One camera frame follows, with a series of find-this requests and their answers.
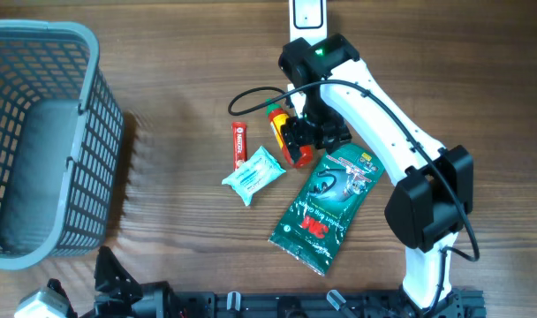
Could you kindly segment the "red sauce bottle green cap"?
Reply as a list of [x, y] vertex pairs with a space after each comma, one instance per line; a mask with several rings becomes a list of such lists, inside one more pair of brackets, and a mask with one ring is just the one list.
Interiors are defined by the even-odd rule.
[[291, 117], [279, 104], [271, 103], [266, 110], [271, 129], [286, 162], [293, 168], [301, 168], [313, 160], [310, 146], [300, 146], [291, 130]]

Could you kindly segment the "green 3M gloves packet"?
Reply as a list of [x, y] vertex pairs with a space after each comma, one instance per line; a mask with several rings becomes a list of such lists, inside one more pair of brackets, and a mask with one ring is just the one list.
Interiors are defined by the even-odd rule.
[[326, 275], [360, 206], [384, 171], [377, 156], [357, 145], [325, 154], [268, 241]]

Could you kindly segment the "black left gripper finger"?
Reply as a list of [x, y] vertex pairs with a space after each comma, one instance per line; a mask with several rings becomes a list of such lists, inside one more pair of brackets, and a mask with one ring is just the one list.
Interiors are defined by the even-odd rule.
[[47, 282], [47, 286], [54, 292], [56, 292], [57, 294], [59, 294], [60, 296], [64, 297], [64, 299], [66, 300], [66, 304], [68, 306], [67, 308], [67, 312], [66, 312], [66, 315], [65, 317], [66, 318], [78, 318], [78, 314], [74, 311], [73, 307], [72, 307], [72, 304], [64, 290], [64, 288], [62, 287], [60, 281], [58, 279], [55, 279], [55, 278], [51, 278], [48, 282]]
[[95, 290], [125, 304], [143, 297], [140, 284], [126, 271], [107, 246], [101, 246], [95, 266]]

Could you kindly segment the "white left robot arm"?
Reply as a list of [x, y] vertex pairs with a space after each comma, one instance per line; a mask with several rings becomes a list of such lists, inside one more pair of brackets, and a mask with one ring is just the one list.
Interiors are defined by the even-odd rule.
[[170, 285], [167, 282], [150, 284], [138, 283], [121, 265], [107, 246], [102, 246], [95, 264], [94, 306], [85, 314], [78, 314], [72, 308], [64, 288], [57, 279], [51, 278], [47, 286], [64, 297], [66, 317], [81, 318], [156, 318], [181, 317]]

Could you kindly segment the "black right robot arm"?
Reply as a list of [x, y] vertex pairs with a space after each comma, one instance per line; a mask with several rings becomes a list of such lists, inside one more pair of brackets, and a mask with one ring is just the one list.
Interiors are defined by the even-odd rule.
[[388, 97], [359, 52], [341, 34], [315, 44], [298, 38], [284, 45], [278, 65], [303, 93], [302, 111], [284, 124], [293, 162], [300, 149], [335, 151], [356, 132], [382, 162], [394, 191], [385, 208], [390, 229], [405, 245], [405, 296], [433, 314], [450, 293], [449, 260], [465, 230], [480, 257], [468, 219], [473, 209], [473, 158], [462, 146], [446, 148], [419, 128]]

